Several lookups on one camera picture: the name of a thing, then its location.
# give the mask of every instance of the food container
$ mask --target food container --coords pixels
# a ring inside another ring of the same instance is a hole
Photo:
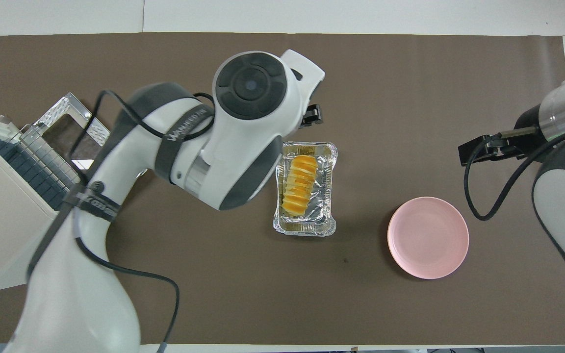
[[[289,215],[282,208],[285,183],[291,161],[300,155],[314,156],[317,162],[315,181],[312,186],[307,210],[303,215]],[[287,235],[327,237],[336,229],[331,214],[333,169],[337,161],[337,147],[330,142],[297,142],[282,144],[282,158],[276,166],[278,200],[274,213],[274,229]]]

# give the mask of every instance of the wire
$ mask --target wire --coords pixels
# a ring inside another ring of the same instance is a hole
[[[110,268],[111,270],[119,271],[121,273],[126,273],[128,275],[135,275],[135,276],[140,276],[140,277],[149,277],[149,278],[159,279],[159,280],[165,281],[165,282],[171,284],[171,286],[173,286],[175,293],[176,293],[176,304],[174,306],[173,315],[171,315],[171,322],[169,324],[169,327],[167,328],[167,332],[165,333],[163,342],[161,342],[161,346],[159,347],[159,349],[157,351],[157,353],[162,353],[164,351],[165,347],[167,346],[167,341],[169,340],[169,337],[171,335],[171,330],[173,329],[173,326],[176,323],[176,317],[178,315],[178,307],[180,305],[180,288],[178,287],[178,284],[168,277],[165,277],[165,276],[162,276],[162,275],[157,275],[155,273],[132,270],[130,268],[121,267],[119,265],[110,263],[110,262],[108,262],[104,259],[101,259],[101,257],[98,257],[97,255],[95,255],[89,248],[87,248],[87,246],[85,245],[85,243],[81,239],[80,225],[78,223],[78,213],[79,212],[80,212],[80,210],[78,208],[74,209],[74,219],[73,219],[73,221],[74,221],[74,235],[76,237],[76,243],[78,245],[78,248],[80,248],[81,252],[83,252],[86,255],[86,257],[88,257],[88,259],[90,259],[94,263],[100,264],[100,265],[102,265],[106,268]]]
[[[204,97],[206,99],[208,99],[211,103],[213,103],[213,105],[215,105],[215,101],[213,100],[213,96],[211,96],[208,93],[204,93],[204,92],[197,92],[196,94],[194,94],[194,96],[196,97]],[[210,130],[211,127],[213,127],[213,123],[215,122],[215,114],[213,114],[213,116],[211,116],[210,121],[208,122],[208,125],[206,125],[204,127],[204,129],[199,130],[198,132],[194,132],[193,134],[188,134],[184,140],[185,141],[189,141],[190,139],[194,139],[197,138],[201,135],[203,135],[205,132],[207,132],[208,130]]]
[[[512,176],[510,176],[509,180],[507,180],[507,183],[505,183],[505,187],[503,188],[503,190],[498,195],[498,198],[496,199],[496,202],[494,203],[494,206],[492,206],[491,210],[489,210],[489,212],[487,214],[481,215],[478,212],[478,210],[475,208],[474,204],[472,203],[472,199],[470,197],[470,190],[469,190],[469,186],[468,186],[468,178],[469,178],[469,173],[470,173],[470,167],[472,166],[472,163],[473,163],[474,159],[476,158],[476,156],[479,154],[479,152],[483,149],[483,147],[487,143],[494,141],[496,139],[500,139],[500,138],[501,138],[500,133],[498,133],[496,135],[493,135],[493,136],[490,136],[490,137],[484,139],[484,141],[479,143],[477,145],[477,147],[473,150],[472,154],[470,155],[470,157],[468,159],[468,163],[466,164],[466,170],[465,170],[464,175],[463,175],[463,189],[464,189],[464,192],[466,194],[466,201],[468,202],[468,206],[469,206],[470,210],[472,211],[472,213],[475,215],[475,217],[477,217],[477,219],[480,219],[481,221],[488,221],[488,219],[491,219],[496,214],[496,212],[500,208],[500,205],[502,205],[503,201],[505,200],[505,197],[507,197],[507,194],[509,194],[509,190],[511,190],[514,183],[516,183],[516,180],[518,179],[518,177],[520,177],[522,172],[524,172],[524,170],[527,169],[527,167],[534,160],[536,160],[536,158],[538,158],[541,154],[543,154],[547,150],[551,149],[552,147],[554,147],[558,143],[565,141],[565,134],[561,134],[560,136],[558,136],[558,137],[552,139],[551,141],[545,143],[544,145],[540,146],[538,149],[536,149],[533,152],[533,154],[531,154],[527,159],[525,159],[522,162],[522,164],[520,164],[520,166],[515,170],[515,172],[512,174]]]

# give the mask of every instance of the brown table mat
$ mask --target brown table mat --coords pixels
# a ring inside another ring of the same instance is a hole
[[[0,114],[32,123],[67,92],[91,107],[101,89],[124,98],[149,83],[211,91],[218,65],[245,50],[292,48],[326,78],[312,101],[325,123],[289,139],[331,141],[334,235],[276,233],[273,181],[249,204],[217,212],[153,174],[133,189],[108,232],[115,263],[177,280],[174,343],[565,344],[565,264],[531,205],[537,167],[491,221],[469,212],[457,146],[513,127],[565,78],[561,38],[352,34],[138,33],[0,37]],[[101,120],[110,128],[117,105]],[[473,168],[480,208],[516,161]],[[435,196],[462,212],[469,253],[448,277],[425,281],[388,252],[394,210]],[[159,342],[169,286],[119,275]],[[0,291],[0,342],[20,317],[25,286]]]

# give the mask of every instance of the pink plate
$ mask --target pink plate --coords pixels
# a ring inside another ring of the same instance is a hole
[[[396,263],[423,279],[437,279],[457,270],[468,243],[468,226],[462,215],[435,197],[418,197],[402,204],[387,228],[387,244]]]

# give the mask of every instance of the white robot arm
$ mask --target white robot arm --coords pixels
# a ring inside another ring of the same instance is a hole
[[[482,221],[495,214],[513,182],[529,163],[542,162],[532,189],[533,205],[542,227],[565,260],[565,81],[541,104],[522,114],[514,130],[473,139],[461,145],[459,152],[462,165],[466,167],[466,199],[475,216]],[[487,215],[478,214],[469,198],[470,165],[514,156],[526,160],[505,185],[492,210]]]
[[[218,210],[243,205],[271,176],[282,138],[300,127],[323,78],[294,51],[250,51],[215,74],[215,110],[176,83],[135,92],[134,112],[121,112],[88,183],[67,195],[34,255],[5,353],[139,351],[134,306],[114,272],[90,260],[107,261],[106,231],[137,175],[152,169]]]

